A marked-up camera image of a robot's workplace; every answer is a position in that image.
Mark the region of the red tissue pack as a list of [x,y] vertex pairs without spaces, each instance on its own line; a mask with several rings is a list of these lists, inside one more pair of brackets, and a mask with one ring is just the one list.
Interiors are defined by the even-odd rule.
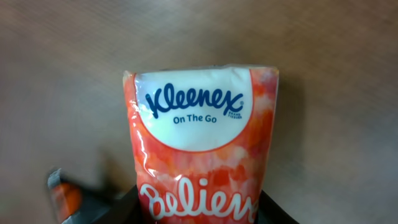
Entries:
[[146,223],[254,223],[279,71],[222,66],[123,75]]

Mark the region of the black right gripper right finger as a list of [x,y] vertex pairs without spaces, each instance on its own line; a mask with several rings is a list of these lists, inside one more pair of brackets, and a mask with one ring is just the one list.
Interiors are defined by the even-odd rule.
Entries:
[[256,224],[299,224],[285,212],[273,199],[262,191],[259,197],[259,209]]

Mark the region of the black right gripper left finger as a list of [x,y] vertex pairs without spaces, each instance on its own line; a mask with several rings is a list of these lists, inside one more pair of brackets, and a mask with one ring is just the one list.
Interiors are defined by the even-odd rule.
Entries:
[[93,224],[143,224],[138,189],[135,185]]

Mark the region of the hex wrench set package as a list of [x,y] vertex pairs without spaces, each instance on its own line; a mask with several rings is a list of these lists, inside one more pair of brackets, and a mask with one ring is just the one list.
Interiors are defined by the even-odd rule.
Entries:
[[56,219],[61,224],[90,224],[99,220],[125,193],[106,178],[99,187],[84,184],[62,169],[47,176],[47,188]]

